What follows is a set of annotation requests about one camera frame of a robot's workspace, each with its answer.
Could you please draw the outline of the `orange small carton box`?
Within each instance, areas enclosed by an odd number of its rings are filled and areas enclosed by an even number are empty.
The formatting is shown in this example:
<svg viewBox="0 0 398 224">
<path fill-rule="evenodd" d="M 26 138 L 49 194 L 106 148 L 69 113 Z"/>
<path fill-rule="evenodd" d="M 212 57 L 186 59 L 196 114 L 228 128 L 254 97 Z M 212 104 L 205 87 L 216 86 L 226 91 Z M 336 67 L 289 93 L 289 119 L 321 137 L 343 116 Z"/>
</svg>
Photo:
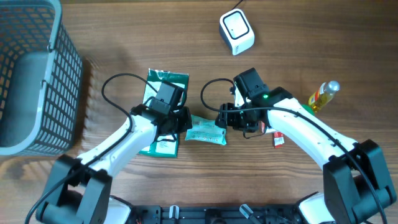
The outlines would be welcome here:
<svg viewBox="0 0 398 224">
<path fill-rule="evenodd" d="M 262 134 L 270 134 L 276 132 L 275 129 L 266 126 L 266 124 L 262 121 L 259 122 L 259 127 Z"/>
</svg>

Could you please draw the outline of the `mint green wipes packet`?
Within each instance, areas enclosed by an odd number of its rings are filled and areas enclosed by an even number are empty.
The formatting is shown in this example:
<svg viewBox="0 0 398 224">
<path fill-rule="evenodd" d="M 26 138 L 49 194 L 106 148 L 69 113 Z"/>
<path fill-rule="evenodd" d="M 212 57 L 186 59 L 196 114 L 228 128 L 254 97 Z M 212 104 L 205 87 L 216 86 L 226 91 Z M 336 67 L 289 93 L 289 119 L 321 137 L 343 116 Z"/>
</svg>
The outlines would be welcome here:
<svg viewBox="0 0 398 224">
<path fill-rule="evenodd" d="M 203 141 L 213 144 L 226 145 L 226 129 L 220 128 L 214 120 L 191 115 L 192 128 L 187 130 L 185 140 Z"/>
</svg>

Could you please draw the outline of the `green 3M gloves package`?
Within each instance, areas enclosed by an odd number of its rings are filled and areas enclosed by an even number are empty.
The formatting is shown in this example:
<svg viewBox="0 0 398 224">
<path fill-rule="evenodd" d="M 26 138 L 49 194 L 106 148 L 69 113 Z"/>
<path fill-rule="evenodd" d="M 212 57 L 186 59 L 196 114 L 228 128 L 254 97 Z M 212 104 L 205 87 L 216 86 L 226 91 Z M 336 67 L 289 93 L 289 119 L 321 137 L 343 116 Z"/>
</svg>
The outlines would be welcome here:
<svg viewBox="0 0 398 224">
<path fill-rule="evenodd" d="M 162 81 L 168 81 L 187 90 L 189 74 L 174 73 L 165 70 L 149 69 L 147 81 L 158 91 Z M 150 146 L 143 148 L 139 154 L 152 157 L 177 158 L 179 134 L 160 136 Z"/>
</svg>

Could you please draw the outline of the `red stick sachet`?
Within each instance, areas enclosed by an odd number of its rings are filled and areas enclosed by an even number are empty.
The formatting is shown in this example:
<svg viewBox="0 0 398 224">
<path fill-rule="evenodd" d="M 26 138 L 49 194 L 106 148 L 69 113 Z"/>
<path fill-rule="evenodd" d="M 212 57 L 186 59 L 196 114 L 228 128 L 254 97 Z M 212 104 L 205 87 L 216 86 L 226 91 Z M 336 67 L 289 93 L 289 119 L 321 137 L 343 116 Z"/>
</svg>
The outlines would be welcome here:
<svg viewBox="0 0 398 224">
<path fill-rule="evenodd" d="M 284 135 L 281 132 L 274 132 L 273 133 L 273 145 L 275 148 L 282 147 L 283 144 L 285 143 L 284 141 Z"/>
</svg>

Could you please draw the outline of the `green lid jar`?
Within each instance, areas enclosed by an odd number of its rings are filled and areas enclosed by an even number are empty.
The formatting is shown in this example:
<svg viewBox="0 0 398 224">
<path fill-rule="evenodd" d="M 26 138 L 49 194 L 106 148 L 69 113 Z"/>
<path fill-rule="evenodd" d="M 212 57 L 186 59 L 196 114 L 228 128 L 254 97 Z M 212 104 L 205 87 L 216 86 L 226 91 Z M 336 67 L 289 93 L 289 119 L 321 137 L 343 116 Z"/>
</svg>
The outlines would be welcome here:
<svg viewBox="0 0 398 224">
<path fill-rule="evenodd" d="M 312 115 L 315 114 L 314 111 L 312 110 L 312 108 L 309 107 L 308 105 L 302 105 L 302 107 L 303 107 L 307 112 L 309 112 L 310 114 L 312 114 Z"/>
</svg>

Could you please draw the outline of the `yellow oil bottle silver cap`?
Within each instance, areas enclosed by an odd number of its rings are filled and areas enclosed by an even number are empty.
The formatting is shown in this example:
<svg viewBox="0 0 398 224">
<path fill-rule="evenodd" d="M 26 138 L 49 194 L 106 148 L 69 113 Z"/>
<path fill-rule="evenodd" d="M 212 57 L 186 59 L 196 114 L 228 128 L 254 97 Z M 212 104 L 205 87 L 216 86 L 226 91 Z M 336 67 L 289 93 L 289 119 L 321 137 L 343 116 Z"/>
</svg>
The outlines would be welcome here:
<svg viewBox="0 0 398 224">
<path fill-rule="evenodd" d="M 320 111 L 327 105 L 340 90 L 340 84 L 337 81 L 329 81 L 321 84 L 319 89 L 308 99 L 308 105 L 314 113 Z"/>
</svg>

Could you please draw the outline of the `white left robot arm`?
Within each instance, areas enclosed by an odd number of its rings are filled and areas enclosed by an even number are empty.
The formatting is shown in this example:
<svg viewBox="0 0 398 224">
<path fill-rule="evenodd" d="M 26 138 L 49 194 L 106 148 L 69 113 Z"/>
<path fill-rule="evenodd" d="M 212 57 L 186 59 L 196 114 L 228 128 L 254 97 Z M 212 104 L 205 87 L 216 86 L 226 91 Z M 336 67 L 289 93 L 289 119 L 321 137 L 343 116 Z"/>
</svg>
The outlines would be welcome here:
<svg viewBox="0 0 398 224">
<path fill-rule="evenodd" d="M 110 194 L 113 179 L 159 136 L 191 127 L 187 107 L 156 102 L 134 107 L 126 122 L 94 149 L 55 161 L 42 197 L 29 213 L 42 223 L 133 223 L 132 206 Z"/>
</svg>

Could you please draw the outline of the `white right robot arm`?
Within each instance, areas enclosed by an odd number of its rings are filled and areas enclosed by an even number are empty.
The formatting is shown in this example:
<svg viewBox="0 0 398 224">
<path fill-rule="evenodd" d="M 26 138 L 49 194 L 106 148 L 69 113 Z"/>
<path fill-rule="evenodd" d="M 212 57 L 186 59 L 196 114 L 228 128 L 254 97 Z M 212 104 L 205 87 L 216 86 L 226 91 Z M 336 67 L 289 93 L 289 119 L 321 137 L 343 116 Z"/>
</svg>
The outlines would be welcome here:
<svg viewBox="0 0 398 224">
<path fill-rule="evenodd" d="M 289 137 L 322 169 L 323 192 L 298 203 L 304 223 L 362 223 L 397 200 L 382 149 L 368 139 L 348 138 L 314 117 L 285 89 L 236 89 L 247 100 L 223 104 L 215 121 L 244 133 L 258 122 Z"/>
</svg>

